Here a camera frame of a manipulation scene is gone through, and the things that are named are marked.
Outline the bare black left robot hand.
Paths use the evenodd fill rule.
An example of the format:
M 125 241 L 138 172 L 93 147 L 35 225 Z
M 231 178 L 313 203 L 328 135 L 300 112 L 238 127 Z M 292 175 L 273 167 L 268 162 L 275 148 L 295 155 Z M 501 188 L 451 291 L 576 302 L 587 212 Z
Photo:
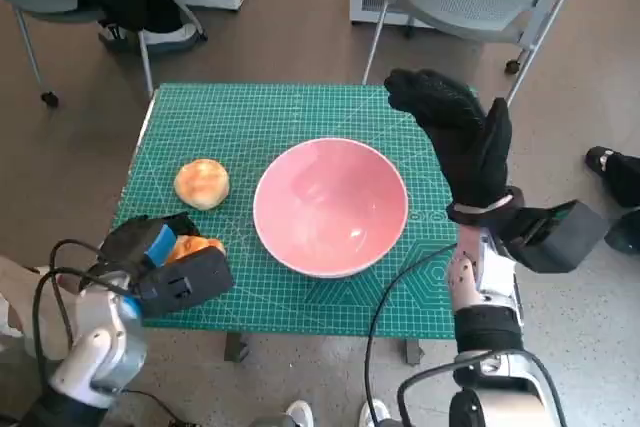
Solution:
M 152 218 L 140 215 L 112 230 L 100 246 L 101 254 L 89 272 L 98 276 L 123 270 L 132 278 L 162 267 L 181 236 L 199 236 L 186 212 Z

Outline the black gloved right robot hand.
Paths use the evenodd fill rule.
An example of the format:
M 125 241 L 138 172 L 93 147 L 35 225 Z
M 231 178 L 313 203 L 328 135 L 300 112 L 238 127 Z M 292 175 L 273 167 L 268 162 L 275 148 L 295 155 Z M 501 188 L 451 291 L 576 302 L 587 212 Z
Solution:
M 484 111 L 469 86 L 430 69 L 394 69 L 384 87 L 390 106 L 429 137 L 456 204 L 487 209 L 507 196 L 512 124 L 503 98 Z

